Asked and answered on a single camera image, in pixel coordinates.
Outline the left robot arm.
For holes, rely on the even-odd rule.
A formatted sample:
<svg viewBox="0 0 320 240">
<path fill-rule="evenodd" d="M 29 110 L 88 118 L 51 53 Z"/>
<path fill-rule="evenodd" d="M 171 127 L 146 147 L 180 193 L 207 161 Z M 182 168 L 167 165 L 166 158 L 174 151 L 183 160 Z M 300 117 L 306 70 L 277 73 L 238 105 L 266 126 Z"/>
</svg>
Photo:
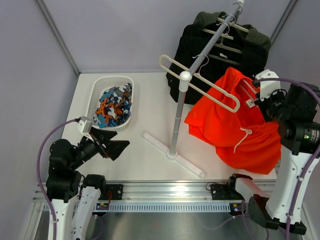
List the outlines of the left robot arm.
<svg viewBox="0 0 320 240">
<path fill-rule="evenodd" d="M 51 214 L 48 238 L 83 240 L 94 207 L 100 199 L 111 202 L 116 189 L 107 185 L 104 175 L 83 176 L 78 168 L 96 155 L 115 161 L 130 144 L 115 140 L 115 131 L 90 127 L 77 145 L 59 139 L 50 146 L 46 195 Z"/>
</svg>

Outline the patterned blue orange shorts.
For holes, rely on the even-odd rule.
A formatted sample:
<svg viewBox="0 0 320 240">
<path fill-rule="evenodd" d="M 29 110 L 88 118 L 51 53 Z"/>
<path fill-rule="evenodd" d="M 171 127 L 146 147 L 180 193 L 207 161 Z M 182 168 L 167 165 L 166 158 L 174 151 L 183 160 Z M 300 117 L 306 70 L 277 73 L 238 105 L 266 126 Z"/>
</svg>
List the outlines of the patterned blue orange shorts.
<svg viewBox="0 0 320 240">
<path fill-rule="evenodd" d="M 102 128 L 118 127 L 131 116 L 132 84 L 125 83 L 111 87 L 103 92 L 100 105 L 95 110 L 93 121 Z"/>
</svg>

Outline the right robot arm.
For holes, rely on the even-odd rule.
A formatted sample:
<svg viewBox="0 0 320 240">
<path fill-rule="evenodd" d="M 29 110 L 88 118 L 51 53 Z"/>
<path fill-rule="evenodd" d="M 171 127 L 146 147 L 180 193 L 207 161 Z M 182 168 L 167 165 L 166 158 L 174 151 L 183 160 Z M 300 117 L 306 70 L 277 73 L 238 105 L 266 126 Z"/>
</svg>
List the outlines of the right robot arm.
<svg viewBox="0 0 320 240">
<path fill-rule="evenodd" d="M 291 84 L 287 91 L 275 89 L 257 101 L 263 116 L 278 123 L 281 157 L 271 195 L 261 190 L 248 175 L 234 173 L 227 183 L 212 183 L 213 200 L 245 200 L 247 214 L 265 229 L 305 235 L 301 220 L 302 202 L 315 166 L 320 161 L 320 125 L 314 122 L 320 90 L 307 83 Z"/>
</svg>

